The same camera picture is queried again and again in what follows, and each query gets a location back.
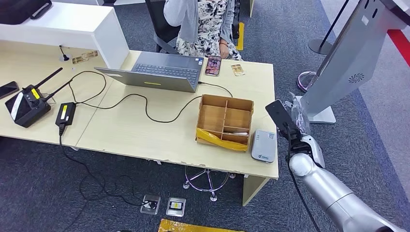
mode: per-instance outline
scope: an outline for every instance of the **desk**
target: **desk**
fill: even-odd
[[[89,50],[66,48],[66,52],[74,56],[80,56],[87,51]],[[16,81],[20,89],[29,84],[35,85],[59,67],[63,67],[61,72],[39,87],[42,93],[51,93],[81,71],[94,70],[94,66],[105,67],[105,62],[100,56],[76,65],[73,65],[71,61],[59,61],[60,56],[61,52],[57,46],[0,41],[0,86],[11,81]],[[107,86],[111,82],[112,79],[107,78]],[[72,82],[75,96],[79,101],[98,93],[103,85],[103,78],[94,73],[81,74]],[[90,102],[99,104],[104,93]],[[52,144],[59,143],[58,127],[54,123],[60,104],[73,101],[68,87],[53,97],[56,105],[51,107],[51,111],[29,128],[23,128],[13,123],[7,108],[4,106],[4,103],[11,97],[8,96],[0,100],[0,136]],[[94,113],[95,109],[93,108],[82,108],[76,111],[76,120],[67,127],[62,143],[75,146]]]
[[[80,55],[86,51],[70,48],[69,52]],[[138,51],[131,51],[122,69],[130,70],[139,54]],[[59,57],[60,51],[56,46],[0,41],[0,81],[6,84],[14,80],[20,87],[25,87],[38,83],[58,67],[63,67],[63,71],[40,87],[42,93],[50,93],[80,71],[91,71],[95,66],[105,67],[101,57],[78,65],[72,65],[68,61],[60,62]],[[242,65],[246,75],[234,76],[230,65],[238,63]],[[252,133],[255,129],[276,131],[275,124],[264,109],[274,99],[271,64],[224,60],[219,77],[205,76],[204,71],[205,66],[201,81],[221,85],[237,98],[254,101]],[[207,85],[198,86],[197,93],[186,93],[126,86],[110,77],[106,79],[105,91],[91,100],[90,104],[111,106],[129,93],[139,93],[148,98],[148,113],[158,120],[174,118],[193,97],[205,93],[229,96],[225,90]],[[80,101],[98,93],[103,87],[103,81],[99,75],[85,73],[78,76],[72,86]],[[10,97],[0,100],[0,136],[58,144],[58,127],[54,123],[59,105],[73,101],[69,88],[56,94],[54,99],[57,105],[28,129],[11,120],[4,106],[4,102]],[[175,122],[162,124],[146,117],[144,100],[135,96],[110,110],[96,110],[79,105],[73,124],[67,127],[62,142],[64,145],[86,150],[249,175],[244,178],[242,203],[246,205],[269,179],[278,178],[278,156],[276,154],[275,162],[267,164],[253,160],[249,152],[234,152],[197,144],[194,139],[198,106],[199,99],[191,103]]]
[[[121,67],[129,51],[113,7],[63,2],[54,2],[39,19],[0,24],[0,40],[98,50],[112,69]]]
[[[122,69],[130,70],[140,52],[131,51]],[[231,65],[240,63],[246,72],[234,76]],[[264,107],[274,100],[273,66],[253,62],[223,60],[220,76],[204,75],[200,81],[223,86],[234,97],[254,101],[251,135],[255,129],[276,132]],[[148,113],[157,120],[170,120],[192,98],[202,94],[229,96],[218,87],[199,85],[196,93],[127,86],[113,81],[100,107],[112,106],[130,93],[148,98]],[[255,161],[250,152],[235,152],[221,147],[197,144],[195,128],[199,99],[191,103],[173,123],[156,123],[145,115],[145,100],[131,96],[116,108],[97,110],[77,147],[164,162],[210,168],[249,175],[244,179],[243,205],[246,205],[269,179],[278,178],[278,159],[271,164]],[[85,106],[79,106],[80,112]]]

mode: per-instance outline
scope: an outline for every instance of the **yellow tape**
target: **yellow tape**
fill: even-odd
[[[161,219],[160,227],[158,232],[239,232],[204,226],[195,226],[190,224],[185,224],[177,221],[170,221],[166,219]]]
[[[196,128],[196,137],[234,151],[246,151],[248,149],[248,145],[222,140],[200,128]]]
[[[40,95],[38,95],[38,93],[37,93],[37,91],[35,90],[35,89],[31,89],[31,92],[33,93],[33,95],[34,95],[34,97],[36,98],[36,99],[39,99],[40,98]]]
[[[245,28],[245,24],[239,23],[239,39],[238,39],[238,46],[236,46],[236,49],[238,51],[243,51],[244,28]]]

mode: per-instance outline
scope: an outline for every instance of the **red stripe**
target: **red stripe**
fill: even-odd
[[[387,34],[396,45],[398,51],[403,56],[404,60],[410,66],[410,42],[401,30],[388,30]]]

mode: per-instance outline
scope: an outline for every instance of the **laptop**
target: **laptop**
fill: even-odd
[[[198,87],[203,61],[202,57],[141,52],[131,71],[95,69],[130,86],[194,93]]]

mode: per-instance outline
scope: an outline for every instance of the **black bag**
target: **black bag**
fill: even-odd
[[[51,0],[0,0],[0,24],[16,25],[28,18],[40,18],[51,4]]]

